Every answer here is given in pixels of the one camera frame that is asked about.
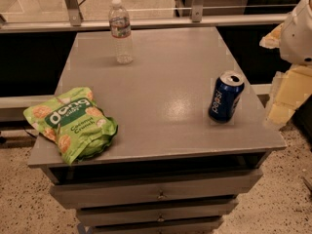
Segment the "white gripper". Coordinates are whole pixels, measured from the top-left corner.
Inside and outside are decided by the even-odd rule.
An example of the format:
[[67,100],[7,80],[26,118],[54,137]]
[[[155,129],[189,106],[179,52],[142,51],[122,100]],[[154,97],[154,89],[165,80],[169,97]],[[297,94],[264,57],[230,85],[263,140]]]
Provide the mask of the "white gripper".
[[280,47],[281,58],[292,63],[286,73],[277,72],[273,78],[265,106],[267,127],[284,127],[312,95],[311,2],[300,0],[284,24],[277,25],[259,42],[259,46],[266,49]]

